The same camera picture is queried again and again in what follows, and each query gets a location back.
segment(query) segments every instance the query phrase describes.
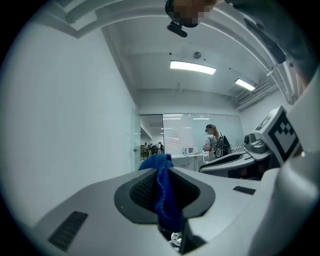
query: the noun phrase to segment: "blue towel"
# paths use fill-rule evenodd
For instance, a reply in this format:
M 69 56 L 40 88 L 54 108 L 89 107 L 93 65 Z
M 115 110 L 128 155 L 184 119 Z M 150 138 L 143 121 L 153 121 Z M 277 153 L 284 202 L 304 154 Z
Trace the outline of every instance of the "blue towel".
M 182 211 L 178 209 L 171 186 L 168 168 L 173 167 L 171 155 L 154 154 L 144 160 L 139 170 L 156 168 L 157 199 L 154 210 L 158 214 L 159 225 L 171 232 L 182 231 Z

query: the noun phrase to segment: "white ceiling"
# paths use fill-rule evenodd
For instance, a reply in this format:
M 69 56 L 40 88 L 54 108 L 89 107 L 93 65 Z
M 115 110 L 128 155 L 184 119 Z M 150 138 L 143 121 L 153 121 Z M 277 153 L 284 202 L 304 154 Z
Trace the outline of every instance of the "white ceiling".
M 108 27 L 120 34 L 123 44 L 118 54 L 129 62 L 136 89 L 179 87 L 228 94 L 238 78 L 252 83 L 266 77 L 259 62 L 226 35 L 199 25 L 196 29 L 189 29 L 187 38 L 182 38 L 167 30 L 168 23 L 165 17 L 144 17 Z M 193 58 L 195 52 L 201 52 L 200 59 Z M 216 72 L 209 75 L 172 70 L 171 60 L 209 66 Z
M 197 90 L 226 95 L 236 107 L 250 104 L 278 87 L 288 94 L 288 70 L 279 68 L 266 76 L 275 66 L 275 60 L 249 32 L 242 14 L 231 5 L 218 4 L 198 27 L 184 28 L 188 37 L 182 38 L 166 28 L 171 20 L 164 11 L 165 2 L 55 0 L 44 10 L 51 16 L 42 17 L 45 19 L 42 23 L 47 26 L 53 23 L 53 15 L 64 22 L 60 26 L 56 22 L 54 28 L 76 38 L 102 29 L 131 94 L 141 89 Z M 201 52 L 202 57 L 193 59 L 194 52 Z M 171 60 L 206 65 L 215 68 L 216 72 L 208 75 L 171 70 Z M 253 84 L 257 90 L 248 93 L 235 85 L 238 78 Z M 235 98 L 240 93 L 247 95 L 245 101 Z

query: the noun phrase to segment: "vent grille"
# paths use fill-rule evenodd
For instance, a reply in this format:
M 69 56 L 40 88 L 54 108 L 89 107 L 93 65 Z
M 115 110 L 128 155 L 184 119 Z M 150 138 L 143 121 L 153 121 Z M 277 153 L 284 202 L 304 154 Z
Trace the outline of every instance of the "vent grille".
M 74 211 L 53 232 L 48 241 L 60 250 L 66 252 L 87 217 L 88 214 L 86 213 Z

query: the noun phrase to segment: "glass wall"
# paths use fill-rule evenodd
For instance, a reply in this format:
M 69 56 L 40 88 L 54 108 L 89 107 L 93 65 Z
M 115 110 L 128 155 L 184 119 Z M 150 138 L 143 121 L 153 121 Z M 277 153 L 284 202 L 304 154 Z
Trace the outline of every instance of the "glass wall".
M 215 125 L 225 135 L 231 147 L 243 146 L 244 132 L 239 116 L 220 114 L 164 114 L 165 152 L 182 154 L 183 147 L 196 146 L 199 153 L 206 141 L 206 125 Z

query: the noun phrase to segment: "black backpack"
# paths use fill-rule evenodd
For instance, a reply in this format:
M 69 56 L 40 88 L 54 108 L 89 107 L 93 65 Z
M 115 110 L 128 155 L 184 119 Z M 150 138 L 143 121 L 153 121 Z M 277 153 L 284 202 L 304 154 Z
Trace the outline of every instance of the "black backpack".
M 216 143 L 216 150 L 214 152 L 216 158 L 221 158 L 223 156 L 229 155 L 231 153 L 231 147 L 226 136 L 222 135 Z

